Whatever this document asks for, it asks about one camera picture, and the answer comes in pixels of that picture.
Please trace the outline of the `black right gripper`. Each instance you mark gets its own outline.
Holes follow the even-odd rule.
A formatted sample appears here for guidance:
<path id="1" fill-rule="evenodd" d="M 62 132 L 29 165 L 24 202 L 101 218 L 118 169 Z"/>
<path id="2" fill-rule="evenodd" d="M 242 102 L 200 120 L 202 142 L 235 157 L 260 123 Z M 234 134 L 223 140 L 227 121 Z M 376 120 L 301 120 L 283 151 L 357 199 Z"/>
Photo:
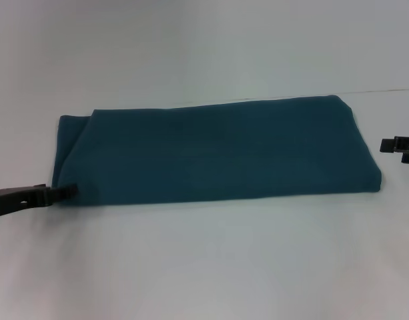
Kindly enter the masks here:
<path id="1" fill-rule="evenodd" d="M 393 139 L 383 139 L 380 145 L 381 153 L 401 153 L 401 163 L 409 164 L 409 137 L 395 136 Z"/>

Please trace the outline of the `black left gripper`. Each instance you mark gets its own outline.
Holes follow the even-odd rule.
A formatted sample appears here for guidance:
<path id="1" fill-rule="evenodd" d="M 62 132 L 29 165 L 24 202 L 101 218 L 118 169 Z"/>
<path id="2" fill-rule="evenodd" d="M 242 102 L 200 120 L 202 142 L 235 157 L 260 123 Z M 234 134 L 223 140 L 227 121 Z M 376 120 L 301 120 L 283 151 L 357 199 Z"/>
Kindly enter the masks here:
<path id="1" fill-rule="evenodd" d="M 46 185 L 0 189 L 0 216 L 36 208 L 48 207 L 73 199 L 78 194 L 74 184 L 49 188 Z"/>

